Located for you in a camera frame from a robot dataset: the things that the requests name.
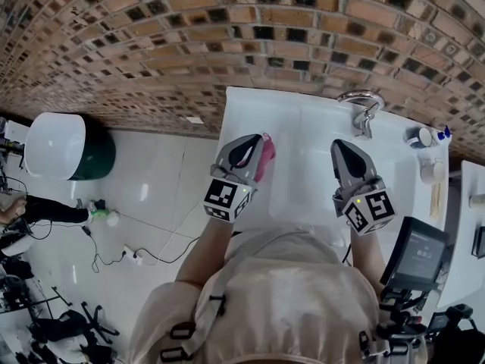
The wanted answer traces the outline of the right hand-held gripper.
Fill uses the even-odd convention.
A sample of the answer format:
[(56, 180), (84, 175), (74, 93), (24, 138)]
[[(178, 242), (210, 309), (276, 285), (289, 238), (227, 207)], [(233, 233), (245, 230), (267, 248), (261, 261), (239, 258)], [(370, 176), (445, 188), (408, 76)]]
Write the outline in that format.
[(334, 140), (330, 155), (339, 182), (333, 195), (336, 215), (344, 216), (358, 236), (386, 227), (396, 217), (393, 192), (377, 176), (371, 157), (346, 140)]

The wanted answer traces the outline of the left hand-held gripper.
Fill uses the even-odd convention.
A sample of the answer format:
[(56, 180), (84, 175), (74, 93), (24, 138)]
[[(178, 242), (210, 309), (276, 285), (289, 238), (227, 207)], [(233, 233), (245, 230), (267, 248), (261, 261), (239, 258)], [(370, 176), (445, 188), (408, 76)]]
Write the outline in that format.
[(261, 134), (250, 134), (222, 147), (211, 166), (211, 182), (202, 201), (208, 216), (233, 223), (253, 200), (263, 145)]

